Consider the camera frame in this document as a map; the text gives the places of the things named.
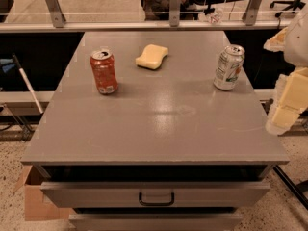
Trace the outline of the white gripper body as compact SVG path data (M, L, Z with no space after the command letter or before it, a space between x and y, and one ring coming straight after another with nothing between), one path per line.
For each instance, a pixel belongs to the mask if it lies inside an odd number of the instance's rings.
M300 10L287 28L284 59L296 67L308 66L308 7Z

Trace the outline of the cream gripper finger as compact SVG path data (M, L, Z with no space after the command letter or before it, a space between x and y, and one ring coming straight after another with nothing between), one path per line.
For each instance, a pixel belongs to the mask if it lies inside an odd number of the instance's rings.
M308 68L297 67L289 76L280 74L275 84L266 130L273 135L289 131L308 109Z
M286 33L287 28L280 30L276 35L265 42L264 48L271 52L284 51Z

